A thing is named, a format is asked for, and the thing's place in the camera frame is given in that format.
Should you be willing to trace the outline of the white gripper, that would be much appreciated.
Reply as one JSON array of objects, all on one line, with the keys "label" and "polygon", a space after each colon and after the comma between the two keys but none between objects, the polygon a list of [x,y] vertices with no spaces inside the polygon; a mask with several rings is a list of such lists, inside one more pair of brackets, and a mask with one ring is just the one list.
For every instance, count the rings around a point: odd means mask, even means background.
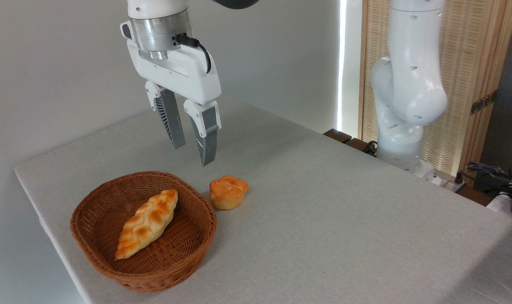
[{"label": "white gripper", "polygon": [[179,94],[188,98],[183,108],[190,116],[200,161],[203,166],[213,162],[217,153],[217,133],[222,127],[218,104],[214,101],[222,89],[213,57],[200,48],[180,46],[168,50],[166,59],[154,60],[129,38],[133,35],[129,22],[120,27],[123,37],[127,38],[137,73],[148,80],[145,88],[150,106],[159,114],[173,148],[186,144],[175,97]]}]

